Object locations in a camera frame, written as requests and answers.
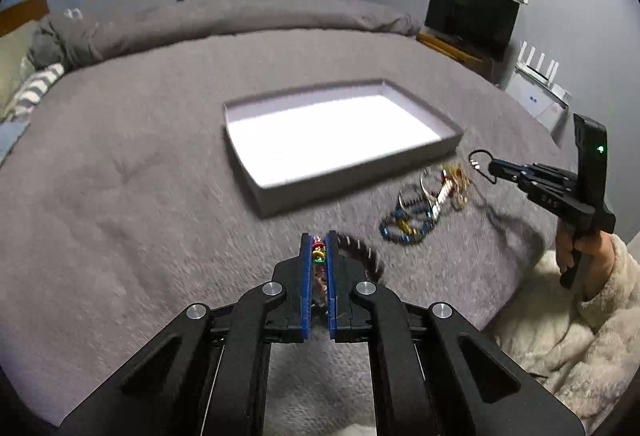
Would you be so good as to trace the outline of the cream fleece sleeve forearm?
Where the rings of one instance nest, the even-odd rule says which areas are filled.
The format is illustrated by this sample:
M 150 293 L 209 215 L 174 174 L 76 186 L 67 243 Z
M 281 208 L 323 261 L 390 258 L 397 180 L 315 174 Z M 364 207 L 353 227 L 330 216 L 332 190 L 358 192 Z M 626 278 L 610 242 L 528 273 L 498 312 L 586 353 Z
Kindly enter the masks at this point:
M 570 253 L 549 251 L 485 333 L 591 435 L 639 369 L 639 264 L 615 234 L 577 245 L 592 260 L 576 291 L 556 263 Z

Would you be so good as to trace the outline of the person's right hand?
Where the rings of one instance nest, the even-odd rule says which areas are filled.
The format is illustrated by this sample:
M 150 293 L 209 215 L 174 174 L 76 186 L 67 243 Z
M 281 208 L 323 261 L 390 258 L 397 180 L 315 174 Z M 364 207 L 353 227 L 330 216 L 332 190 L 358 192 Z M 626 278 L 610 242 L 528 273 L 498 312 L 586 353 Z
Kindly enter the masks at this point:
M 612 234 L 598 231 L 576 239 L 573 229 L 558 220 L 555 260 L 562 274 L 575 266 L 574 252 L 579 254 L 582 300 L 588 302 L 602 291 L 612 274 L 615 263 Z

